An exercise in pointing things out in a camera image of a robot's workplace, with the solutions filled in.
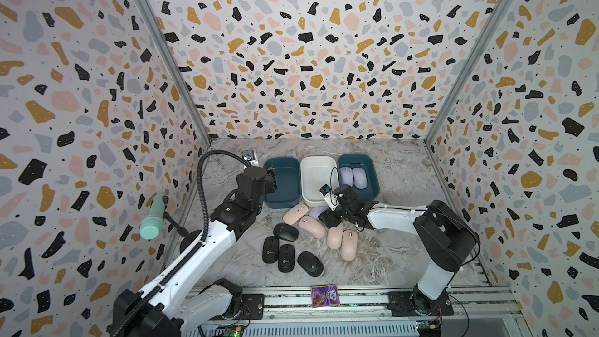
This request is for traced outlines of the purple mouse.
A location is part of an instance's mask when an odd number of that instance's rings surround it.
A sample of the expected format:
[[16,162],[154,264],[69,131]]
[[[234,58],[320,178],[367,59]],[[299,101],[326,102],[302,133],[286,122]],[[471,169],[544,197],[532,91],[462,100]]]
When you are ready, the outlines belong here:
[[311,208],[311,209],[309,210],[309,212],[308,212],[308,216],[309,216],[309,217],[311,217],[311,218],[313,218],[313,219],[315,219],[315,220],[318,220],[318,219],[319,219],[319,216],[320,216],[322,213],[326,212],[327,210],[329,210],[329,207],[328,207],[328,206],[318,206],[318,207],[313,207],[313,208]]
[[354,185],[354,176],[353,176],[353,170],[349,167],[341,167],[338,171],[339,174],[339,184],[340,185],[347,185],[349,187],[352,187]]
[[358,190],[365,190],[368,187],[368,175],[364,168],[356,167],[352,169],[353,186]]

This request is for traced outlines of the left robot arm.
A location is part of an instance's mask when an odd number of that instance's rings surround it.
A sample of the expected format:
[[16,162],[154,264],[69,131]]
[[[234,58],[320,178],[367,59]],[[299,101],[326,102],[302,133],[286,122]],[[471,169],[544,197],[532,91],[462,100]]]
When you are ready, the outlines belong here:
[[255,223],[265,196],[276,189],[275,175],[249,166],[237,178],[234,198],[224,201],[204,221],[208,228],[160,275],[137,293],[115,301],[112,336],[183,336],[206,321],[236,314],[242,290],[224,281],[195,298],[188,294],[207,270]]

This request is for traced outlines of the purple mouse front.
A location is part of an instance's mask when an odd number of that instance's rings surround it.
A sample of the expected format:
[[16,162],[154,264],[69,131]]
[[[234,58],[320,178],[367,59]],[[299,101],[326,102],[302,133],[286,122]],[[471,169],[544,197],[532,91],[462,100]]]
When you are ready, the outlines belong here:
[[352,169],[353,186],[358,190],[365,190],[368,187],[368,175],[364,168],[356,167]]

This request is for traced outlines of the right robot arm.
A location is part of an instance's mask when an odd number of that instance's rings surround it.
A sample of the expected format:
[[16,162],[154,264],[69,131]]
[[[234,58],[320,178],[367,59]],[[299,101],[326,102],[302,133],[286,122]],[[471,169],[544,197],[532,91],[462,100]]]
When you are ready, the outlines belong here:
[[359,230],[391,229],[418,236],[430,262],[413,288],[410,302],[414,311],[429,315],[449,297],[447,288],[455,274],[467,264],[480,238],[445,202],[434,200],[421,207],[403,207],[363,202],[352,187],[320,189],[329,209],[319,216],[328,228],[348,222]]

